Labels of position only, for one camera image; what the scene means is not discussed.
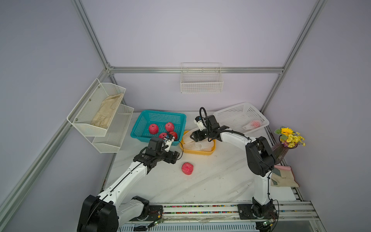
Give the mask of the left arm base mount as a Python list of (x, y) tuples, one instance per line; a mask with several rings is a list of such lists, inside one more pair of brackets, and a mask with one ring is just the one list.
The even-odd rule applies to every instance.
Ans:
[(151, 205), (150, 201), (142, 198), (140, 196), (135, 196), (132, 200), (137, 200), (141, 202), (144, 207), (141, 212), (141, 215), (131, 219), (130, 221), (156, 221), (160, 219), (163, 215), (163, 206), (162, 205)]

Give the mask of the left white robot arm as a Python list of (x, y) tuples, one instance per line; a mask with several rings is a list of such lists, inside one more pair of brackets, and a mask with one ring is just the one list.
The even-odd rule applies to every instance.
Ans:
[(167, 134), (165, 138), (151, 138), (148, 146), (133, 158), (129, 168), (111, 186), (97, 196), (89, 195), (83, 202), (77, 231), (116, 232), (120, 225), (137, 218), (144, 220), (149, 214), (149, 201), (135, 196), (123, 203), (134, 185), (144, 178), (158, 162), (175, 164), (180, 157), (171, 151), (175, 137)]

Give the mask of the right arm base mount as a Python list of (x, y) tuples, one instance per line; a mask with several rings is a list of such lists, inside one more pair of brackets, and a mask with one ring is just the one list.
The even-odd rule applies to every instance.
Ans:
[(238, 204), (240, 219), (278, 219), (278, 212), (270, 199), (265, 205), (261, 205), (254, 198), (251, 204)]

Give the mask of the netted apple top back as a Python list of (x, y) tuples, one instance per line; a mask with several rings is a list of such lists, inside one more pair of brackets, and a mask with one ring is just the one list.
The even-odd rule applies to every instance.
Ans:
[(182, 165), (182, 172), (186, 175), (191, 175), (194, 171), (194, 166), (189, 163), (189, 162), (185, 162), (183, 165)]

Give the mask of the netted red apple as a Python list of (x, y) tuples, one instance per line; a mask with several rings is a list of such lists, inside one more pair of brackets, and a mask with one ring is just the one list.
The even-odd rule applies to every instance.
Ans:
[(163, 133), (161, 133), (158, 137), (159, 137), (160, 139), (164, 139), (164, 138), (166, 138), (167, 136), (168, 136), (168, 134), (165, 133), (165, 132), (163, 132)]
[(159, 132), (158, 125), (151, 124), (148, 128), (150, 134), (157, 134)]

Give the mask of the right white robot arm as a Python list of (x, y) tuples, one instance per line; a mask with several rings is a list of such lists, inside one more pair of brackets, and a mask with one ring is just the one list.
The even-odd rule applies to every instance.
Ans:
[(247, 165), (254, 177), (254, 196), (251, 214), (255, 218), (264, 218), (274, 212), (275, 207), (270, 197), (270, 173), (274, 170), (275, 157), (265, 137), (248, 137), (242, 132), (220, 126), (215, 116), (197, 116), (194, 119), (198, 130), (190, 138), (195, 142), (218, 140), (240, 148), (246, 154)]

